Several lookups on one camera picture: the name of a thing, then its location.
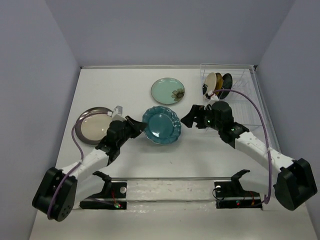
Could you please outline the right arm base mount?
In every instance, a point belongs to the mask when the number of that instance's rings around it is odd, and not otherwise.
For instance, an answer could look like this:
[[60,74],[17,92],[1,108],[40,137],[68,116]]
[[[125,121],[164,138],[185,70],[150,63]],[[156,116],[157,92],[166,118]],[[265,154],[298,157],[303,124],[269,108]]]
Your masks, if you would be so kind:
[[240,179],[250,171],[243,169],[235,173],[230,180],[215,181],[212,196],[217,209],[263,209],[260,194],[243,189]]

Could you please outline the black round plate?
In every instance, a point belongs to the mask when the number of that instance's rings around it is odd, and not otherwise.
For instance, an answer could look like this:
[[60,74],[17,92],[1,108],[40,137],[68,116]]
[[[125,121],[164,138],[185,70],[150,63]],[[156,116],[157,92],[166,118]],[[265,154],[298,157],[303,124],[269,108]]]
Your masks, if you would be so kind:
[[[226,73],[222,76],[222,79],[223,79],[222,89],[231,90],[233,86],[232,75],[230,73]],[[219,91],[217,96],[220,100],[223,100],[228,96],[229,93],[230,93],[229,91]]]

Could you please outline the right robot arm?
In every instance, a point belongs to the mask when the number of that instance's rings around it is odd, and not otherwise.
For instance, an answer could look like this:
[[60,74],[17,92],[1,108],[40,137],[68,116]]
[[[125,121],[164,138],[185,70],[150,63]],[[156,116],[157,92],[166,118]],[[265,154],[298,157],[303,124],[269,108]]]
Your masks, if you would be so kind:
[[284,208],[294,211],[317,194],[310,163],[303,158],[296,160],[276,151],[270,147],[268,140],[259,140],[247,127],[234,120],[228,103],[217,101],[206,106],[194,104],[180,121],[187,128],[196,125],[198,129],[216,130],[224,143],[267,169],[266,190],[259,189],[261,182],[258,180],[237,179],[230,183],[230,190],[235,196],[242,196],[252,186],[253,191],[264,194],[264,204],[274,197]]

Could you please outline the cream plate with black spot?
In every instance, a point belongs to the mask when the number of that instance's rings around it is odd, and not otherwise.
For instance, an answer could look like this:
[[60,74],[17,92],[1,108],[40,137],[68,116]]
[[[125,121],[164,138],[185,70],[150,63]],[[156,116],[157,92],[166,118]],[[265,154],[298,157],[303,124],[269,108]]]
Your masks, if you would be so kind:
[[217,76],[214,72],[211,72],[207,75],[202,84],[202,94],[204,100],[209,100],[209,92],[214,91],[217,84]]

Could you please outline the amber patterned plate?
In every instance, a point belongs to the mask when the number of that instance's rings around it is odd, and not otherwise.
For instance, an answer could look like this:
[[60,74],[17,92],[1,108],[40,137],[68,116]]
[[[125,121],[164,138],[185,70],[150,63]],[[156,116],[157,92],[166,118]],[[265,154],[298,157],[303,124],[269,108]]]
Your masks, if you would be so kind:
[[216,75],[216,85],[215,85],[214,91],[215,91],[215,95],[219,98],[220,97],[219,90],[222,89],[224,81],[221,73],[216,72],[215,75]]

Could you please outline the teal scalloped plate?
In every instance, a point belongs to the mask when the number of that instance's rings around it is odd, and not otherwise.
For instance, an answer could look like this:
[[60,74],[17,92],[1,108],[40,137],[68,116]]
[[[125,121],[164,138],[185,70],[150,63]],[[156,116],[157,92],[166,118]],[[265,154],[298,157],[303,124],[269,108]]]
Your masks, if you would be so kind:
[[182,133],[182,124],[178,115],[165,106],[147,109],[142,116],[142,121],[147,123],[144,129],[145,136],[155,144],[173,144]]

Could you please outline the light green flower plate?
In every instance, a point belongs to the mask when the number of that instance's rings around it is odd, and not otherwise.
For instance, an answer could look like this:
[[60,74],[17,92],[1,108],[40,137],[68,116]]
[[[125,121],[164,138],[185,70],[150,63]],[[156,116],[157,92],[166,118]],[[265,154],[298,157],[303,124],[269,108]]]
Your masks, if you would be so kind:
[[176,78],[164,77],[153,83],[150,93],[156,102],[163,105],[173,105],[183,99],[185,87]]

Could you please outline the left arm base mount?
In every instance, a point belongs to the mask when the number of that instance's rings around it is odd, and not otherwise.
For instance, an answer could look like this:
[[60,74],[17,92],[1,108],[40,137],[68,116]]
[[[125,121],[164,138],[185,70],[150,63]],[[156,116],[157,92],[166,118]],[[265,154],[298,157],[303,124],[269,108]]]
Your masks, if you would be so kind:
[[100,192],[92,194],[80,201],[78,207],[83,210],[126,210],[127,209],[127,182],[113,181],[112,178],[96,171],[92,174],[103,181]]

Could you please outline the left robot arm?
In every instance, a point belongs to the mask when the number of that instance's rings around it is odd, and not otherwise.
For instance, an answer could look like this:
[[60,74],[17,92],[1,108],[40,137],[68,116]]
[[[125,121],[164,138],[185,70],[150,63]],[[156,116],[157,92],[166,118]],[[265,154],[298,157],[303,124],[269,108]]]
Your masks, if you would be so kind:
[[100,169],[116,160],[124,143],[138,137],[147,126],[130,116],[113,120],[106,135],[87,156],[81,155],[69,166],[51,167],[45,172],[31,205],[49,220],[63,221],[76,203],[79,185],[90,176],[100,176]]

